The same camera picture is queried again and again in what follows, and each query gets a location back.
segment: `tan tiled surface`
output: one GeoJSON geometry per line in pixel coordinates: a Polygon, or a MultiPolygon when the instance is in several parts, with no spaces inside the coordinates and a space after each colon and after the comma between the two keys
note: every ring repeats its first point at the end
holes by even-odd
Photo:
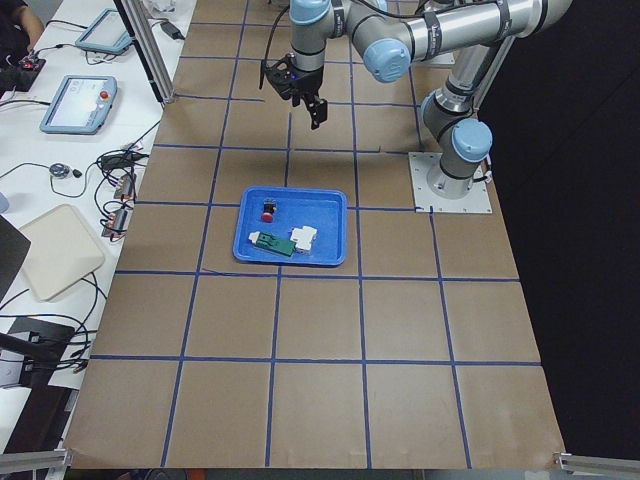
{"type": "Polygon", "coordinates": [[[550,466],[562,439],[495,191],[493,215],[413,212],[406,152],[436,146],[413,102],[447,72],[378,85],[330,40],[329,120],[311,131],[303,106],[258,90],[278,11],[198,2],[68,438],[74,467],[550,466]],[[343,191],[345,262],[238,262],[251,185],[343,191]]]}

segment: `person's arm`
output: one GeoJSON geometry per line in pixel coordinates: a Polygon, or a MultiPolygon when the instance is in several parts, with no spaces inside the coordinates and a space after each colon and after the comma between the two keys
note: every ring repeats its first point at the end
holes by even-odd
{"type": "Polygon", "coordinates": [[[34,45],[44,32],[44,25],[38,16],[26,5],[16,8],[11,14],[11,20],[16,25],[20,25],[22,30],[29,36],[28,51],[33,50],[34,45]]]}

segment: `device screen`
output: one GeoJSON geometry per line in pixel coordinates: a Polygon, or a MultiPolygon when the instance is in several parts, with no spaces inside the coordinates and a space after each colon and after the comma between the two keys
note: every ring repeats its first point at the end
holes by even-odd
{"type": "Polygon", "coordinates": [[[120,14],[110,12],[82,40],[95,45],[113,46],[118,43],[125,31],[120,14]]]}
{"type": "Polygon", "coordinates": [[[49,125],[54,127],[84,127],[98,105],[97,99],[105,89],[104,79],[71,78],[58,100],[49,125]]]}

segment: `green object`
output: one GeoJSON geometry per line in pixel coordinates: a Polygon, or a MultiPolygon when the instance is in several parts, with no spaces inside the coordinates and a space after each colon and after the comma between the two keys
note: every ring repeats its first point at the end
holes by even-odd
{"type": "Polygon", "coordinates": [[[290,257],[293,255],[293,252],[296,251],[296,244],[291,240],[287,240],[286,238],[278,238],[274,237],[270,233],[262,233],[258,235],[258,240],[256,241],[256,247],[262,248],[263,250],[267,250],[273,253],[279,253],[280,255],[285,255],[290,257]]]}

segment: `white mounting plate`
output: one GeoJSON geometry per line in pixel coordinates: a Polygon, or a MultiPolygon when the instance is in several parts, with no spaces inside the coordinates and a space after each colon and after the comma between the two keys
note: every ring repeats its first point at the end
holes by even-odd
{"type": "MultiPolygon", "coordinates": [[[[432,165],[440,161],[441,153],[410,152],[411,183],[413,183],[413,201],[416,212],[429,213],[433,208],[436,213],[492,213],[487,184],[474,183],[469,193],[458,200],[449,200],[436,195],[427,185],[427,172],[432,165]]],[[[483,175],[478,167],[475,176],[483,175]]]]}
{"type": "Polygon", "coordinates": [[[437,57],[433,57],[431,60],[426,60],[424,62],[416,62],[412,63],[412,66],[423,66],[430,68],[451,68],[455,65],[456,59],[453,58],[453,53],[443,53],[442,55],[438,55],[437,57]]]}

